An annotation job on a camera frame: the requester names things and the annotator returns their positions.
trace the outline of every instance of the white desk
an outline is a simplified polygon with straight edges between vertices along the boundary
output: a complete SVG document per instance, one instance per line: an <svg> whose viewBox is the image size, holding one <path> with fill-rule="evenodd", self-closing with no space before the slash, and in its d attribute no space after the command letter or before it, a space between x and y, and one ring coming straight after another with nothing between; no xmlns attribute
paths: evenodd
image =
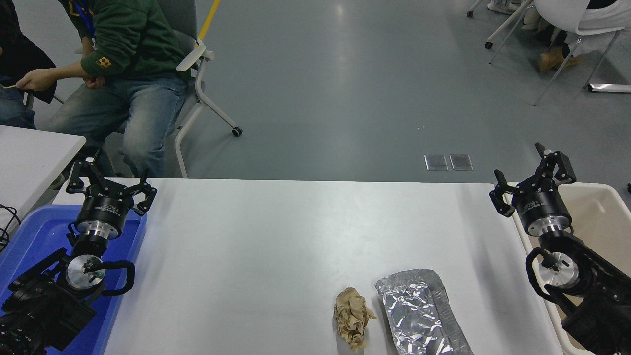
<svg viewBox="0 0 631 355"><path fill-rule="evenodd" d="M85 143L85 137L0 125L0 203L22 218ZM0 226L11 215L0 209Z"/></svg>
<svg viewBox="0 0 631 355"><path fill-rule="evenodd" d="M562 353L515 225L488 199L491 184L150 183L158 195L136 283L106 355L353 354L333 322L348 286L378 317L364 354L393 355L373 284L411 268L440 275L476 354Z"/></svg>

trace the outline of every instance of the yellow floor line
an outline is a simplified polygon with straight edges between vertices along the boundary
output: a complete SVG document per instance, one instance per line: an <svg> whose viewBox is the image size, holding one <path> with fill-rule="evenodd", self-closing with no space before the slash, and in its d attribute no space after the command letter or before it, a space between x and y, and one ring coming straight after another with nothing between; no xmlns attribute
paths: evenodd
<svg viewBox="0 0 631 355"><path fill-rule="evenodd" d="M199 39L204 40L204 36L206 36L206 31L208 31L208 27L213 21L213 17L215 17L215 13L217 12L217 7L219 7L220 2L221 0L215 0L215 3L213 3L213 7L210 8L210 12L206 17L206 21L204 21L204 25L201 27L201 31L199 31Z"/></svg>

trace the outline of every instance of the aluminum foil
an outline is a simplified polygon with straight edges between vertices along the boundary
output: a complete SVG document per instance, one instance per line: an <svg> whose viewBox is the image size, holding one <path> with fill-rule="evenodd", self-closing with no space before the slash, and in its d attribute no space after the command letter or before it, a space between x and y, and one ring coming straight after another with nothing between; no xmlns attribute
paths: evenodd
<svg viewBox="0 0 631 355"><path fill-rule="evenodd" d="M433 270L408 270L375 283L400 355L473 355Z"/></svg>

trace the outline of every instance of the brown boot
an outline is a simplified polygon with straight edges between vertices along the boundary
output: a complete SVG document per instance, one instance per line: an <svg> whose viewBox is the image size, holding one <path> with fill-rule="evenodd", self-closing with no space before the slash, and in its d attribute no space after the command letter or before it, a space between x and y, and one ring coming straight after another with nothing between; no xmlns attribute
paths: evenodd
<svg viewBox="0 0 631 355"><path fill-rule="evenodd" d="M539 72L543 73L544 71L548 71L552 68L558 69L563 64L563 51L561 49L555 49L554 51L544 52L539 55ZM583 60L582 56L572 56L570 60L567 61L565 68L569 68L571 66L575 66L579 64Z"/></svg>

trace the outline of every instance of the robotic arm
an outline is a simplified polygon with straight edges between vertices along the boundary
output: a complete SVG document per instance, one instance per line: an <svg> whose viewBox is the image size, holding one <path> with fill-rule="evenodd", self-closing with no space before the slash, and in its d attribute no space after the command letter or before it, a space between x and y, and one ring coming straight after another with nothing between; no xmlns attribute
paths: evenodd
<svg viewBox="0 0 631 355"><path fill-rule="evenodd" d="M90 180L89 187L80 173ZM62 351L95 316L90 305L96 298L119 296L133 286L133 263L104 262L102 257L109 241L121 235L128 211L144 215L157 190L146 176L128 188L103 178L93 162L77 161L66 192L85 195L77 220L69 225L70 255L59 248L9 286L13 295L2 305L6 314L0 317L0 355L43 355L46 347ZM140 193L145 199L134 204ZM105 289L106 271L122 268L126 285Z"/></svg>
<svg viewBox="0 0 631 355"><path fill-rule="evenodd" d="M567 315L563 329L597 355L630 355L631 278L573 235L572 217L558 193L559 185L576 182L570 161L562 152L535 146L541 163L534 175L512 187L495 170L497 185L489 193L491 201L506 217L517 211L526 233L539 238L540 247L526 258L528 279L539 296ZM510 204L503 200L505 193L513 195ZM543 290L534 273L535 260ZM567 296L582 302L576 305Z"/></svg>

